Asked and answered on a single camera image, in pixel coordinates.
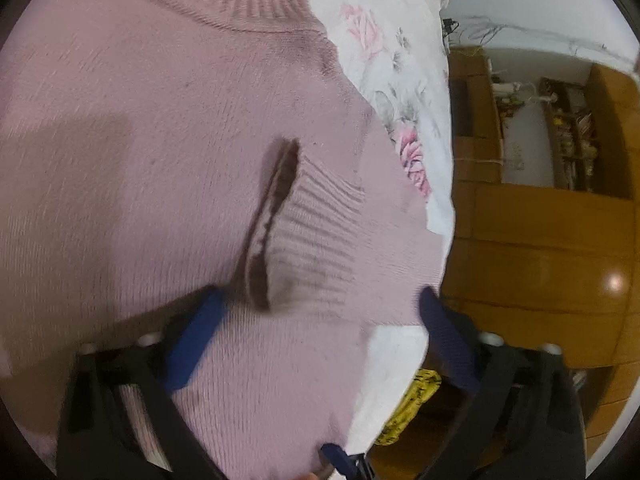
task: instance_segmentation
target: wooden panel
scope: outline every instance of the wooden panel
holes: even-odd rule
[[[616,349],[616,363],[640,361],[640,314],[625,317]]]
[[[454,161],[453,175],[455,180],[473,180],[475,163],[474,158],[474,138],[454,137],[453,138]]]
[[[474,115],[474,137],[498,138],[500,126],[490,79],[485,75],[471,76],[466,84]]]
[[[453,206],[456,209],[456,230],[458,238],[471,238],[471,224],[474,216],[474,194],[476,188],[470,182],[455,182],[453,184]]]
[[[640,362],[627,363],[616,367],[607,391],[600,401],[601,404],[625,400],[631,395],[640,376]]]
[[[562,162],[562,149],[560,148],[560,140],[558,137],[558,128],[554,124],[554,113],[549,103],[541,103],[545,113],[546,120],[546,136],[551,146],[551,165],[554,174],[554,187],[558,189],[569,189],[569,183],[564,172],[564,163]]]
[[[452,48],[449,54],[449,78],[460,79],[475,75],[488,75],[484,50],[472,48]]]
[[[640,153],[627,152],[631,171],[631,191],[636,202],[640,202]]]
[[[618,420],[618,416],[625,407],[626,400],[619,400],[610,404],[601,404],[593,414],[593,417],[587,426],[586,436],[596,436],[609,433],[611,427]]]
[[[616,314],[555,314],[468,301],[462,311],[480,330],[495,332],[514,346],[560,345],[569,368],[609,365],[622,326]]]
[[[634,273],[631,278],[631,291],[629,293],[628,313],[640,314],[640,263],[639,262],[634,262]]]
[[[498,184],[502,180],[502,166],[494,162],[478,160],[500,160],[500,141],[477,137],[454,137],[453,139],[454,177]]]
[[[608,196],[631,198],[631,174],[625,151],[625,139],[620,118],[603,85],[590,79],[584,89],[600,141],[596,161],[601,178],[593,181],[594,190]]]
[[[634,207],[590,193],[533,186],[479,184],[474,237],[630,258]]]
[[[640,206],[636,207],[636,261],[640,262]]]
[[[455,238],[447,259],[442,280],[442,293],[450,298],[460,298],[466,289],[469,272],[469,241]]]
[[[616,104],[614,109],[622,125],[626,148],[640,151],[640,110],[619,104]]]
[[[500,140],[474,138],[474,158],[476,160],[473,180],[500,184],[502,181],[502,165],[488,160],[501,160]]]
[[[590,82],[603,85],[613,102],[628,107],[640,104],[638,86],[633,79],[622,72],[594,64],[591,69]]]
[[[600,444],[604,442],[604,439],[606,437],[607,434],[604,433],[601,435],[592,436],[587,439],[587,459],[589,459],[591,455],[597,451],[597,449],[600,447]]]
[[[632,260],[471,241],[464,298],[535,310],[620,313]]]

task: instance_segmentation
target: wooden furniture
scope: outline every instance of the wooden furniture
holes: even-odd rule
[[[640,96],[631,79],[597,65],[584,94],[602,158],[594,193],[456,171],[442,292],[479,328],[518,346],[559,344],[569,367],[587,370],[591,454],[640,375]]]
[[[484,51],[454,48],[449,55],[454,179],[502,181],[502,139]]]
[[[625,141],[604,85],[593,77],[587,87],[543,78],[540,95],[553,99],[542,106],[555,186],[631,198]]]

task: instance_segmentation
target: pink knit sweater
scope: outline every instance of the pink knit sweater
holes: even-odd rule
[[[74,351],[231,283],[175,396],[231,479],[343,443],[440,237],[306,0],[33,0],[0,52],[0,394],[54,452]]]

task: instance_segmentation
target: yellow patterned cloth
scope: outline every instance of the yellow patterned cloth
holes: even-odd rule
[[[435,370],[418,370],[411,386],[378,436],[376,445],[390,446],[397,442],[404,428],[414,420],[420,406],[433,397],[441,382],[442,378]]]

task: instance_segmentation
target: floral bedsheet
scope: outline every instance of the floral bedsheet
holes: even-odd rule
[[[442,235],[445,245],[444,271],[454,230],[449,69],[440,25],[440,9],[447,0],[310,3],[337,46],[344,73],[375,108],[388,131],[390,149],[396,150],[398,163],[424,196],[426,228]],[[372,446],[422,364],[427,346],[428,334],[421,326],[374,329],[347,453]]]
[[[442,235],[444,257],[454,229],[449,69],[440,25],[446,1],[310,0],[344,73],[382,119],[424,196],[426,227]]]

